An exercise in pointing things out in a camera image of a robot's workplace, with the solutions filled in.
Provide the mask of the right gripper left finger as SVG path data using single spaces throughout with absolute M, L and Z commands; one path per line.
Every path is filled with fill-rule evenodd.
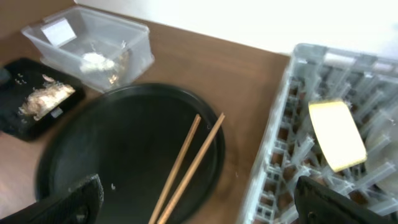
M 104 202 L 98 174 L 1 219 L 1 224 L 95 223 Z

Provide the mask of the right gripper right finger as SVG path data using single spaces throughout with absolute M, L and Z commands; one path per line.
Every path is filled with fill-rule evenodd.
M 300 224 L 395 224 L 307 176 L 298 178 L 294 202 Z

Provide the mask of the yellow bowl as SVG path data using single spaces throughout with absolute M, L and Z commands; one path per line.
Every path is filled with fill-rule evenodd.
M 317 141 L 333 172 L 366 161 L 366 148 L 344 101 L 312 102 L 308 104 L 308 112 Z

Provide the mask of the food scraps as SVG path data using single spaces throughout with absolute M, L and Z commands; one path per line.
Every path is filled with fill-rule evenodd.
M 42 74 L 43 87 L 36 89 L 26 98 L 19 107 L 19 112 L 26 116 L 32 116 L 35 121 L 43 118 L 47 113 L 56 108 L 63 100 L 66 100 L 76 90 L 69 84 L 56 81 L 52 77 Z

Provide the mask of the wooden chopstick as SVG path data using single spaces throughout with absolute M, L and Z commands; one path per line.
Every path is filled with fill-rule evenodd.
M 173 193 L 172 197 L 170 198 L 168 204 L 166 205 L 163 212 L 157 217 L 155 223 L 161 224 L 166 223 L 166 221 L 171 216 L 174 208 L 177 206 L 181 196 L 183 195 L 187 185 L 190 183 L 194 173 L 196 172 L 198 166 L 200 165 L 202 159 L 204 158 L 208 148 L 210 147 L 211 142 L 214 140 L 218 130 L 221 127 L 225 119 L 225 114 L 221 113 L 218 120 L 216 121 L 215 125 L 211 129 L 209 135 L 206 137 L 204 143 L 202 144 L 200 150 L 198 151 L 197 155 L 195 156 L 194 160 L 190 164 L 186 174 L 184 175 L 183 179 L 179 183 L 176 191 Z
M 195 134 L 195 132 L 197 130 L 197 127 L 198 127 L 200 121 L 201 121 L 201 117 L 200 117 L 199 114 L 197 114 L 195 116 L 195 119 L 193 120 L 193 123 L 192 123 L 192 125 L 190 127 L 190 130 L 189 130 L 189 132 L 188 132 L 188 134 L 187 134 L 187 136 L 186 136 L 186 138 L 185 138 L 185 140 L 183 142 L 183 145 L 182 145 L 182 147 L 180 149 L 180 152 L 179 152 L 179 154 L 178 154 L 178 156 L 177 156 L 177 158 L 176 158 L 176 160 L 174 162 L 174 165 L 173 165 L 173 167 L 172 167 L 172 169 L 171 169 L 171 171 L 169 173 L 169 176 L 167 177 L 165 185 L 164 185 L 164 187 L 162 189 L 162 192 L 161 192 L 161 194 L 159 196 L 159 199 L 158 199 L 158 201 L 157 201 L 157 203 L 155 205 L 155 208 L 154 208 L 154 210 L 152 212 L 152 215 L 150 217 L 150 220 L 149 220 L 148 224 L 154 224 L 156 219 L 157 219 L 157 217 L 159 216 L 161 208 L 162 208 L 162 206 L 163 206 L 163 204 L 165 202 L 165 199 L 167 198 L 167 196 L 168 196 L 168 194 L 170 192 L 172 184 L 173 184 L 173 182 L 174 182 L 174 180 L 175 180 L 175 178 L 176 178 L 176 176 L 177 176 L 177 174 L 179 172 L 179 168 L 180 168 L 180 166 L 181 166 L 181 164 L 183 162 L 183 159 L 184 159 L 184 157 L 185 157 L 185 155 L 186 155 L 186 153 L 188 151 L 188 148 L 190 146 L 190 143 L 191 143 L 191 141 L 192 141 L 192 139 L 194 137 L 194 134 Z

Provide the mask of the brown snack wrapper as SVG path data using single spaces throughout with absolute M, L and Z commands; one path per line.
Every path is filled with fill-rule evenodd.
M 111 70 L 111 76 L 108 78 L 110 84 L 113 86 L 120 86 L 124 80 L 127 71 L 129 69 L 129 50 L 123 52 L 120 56 L 116 58 L 115 66 Z

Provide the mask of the white tissue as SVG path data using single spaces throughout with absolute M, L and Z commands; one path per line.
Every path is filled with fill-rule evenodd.
M 83 73 L 112 70 L 116 64 L 96 52 L 83 54 L 80 71 Z

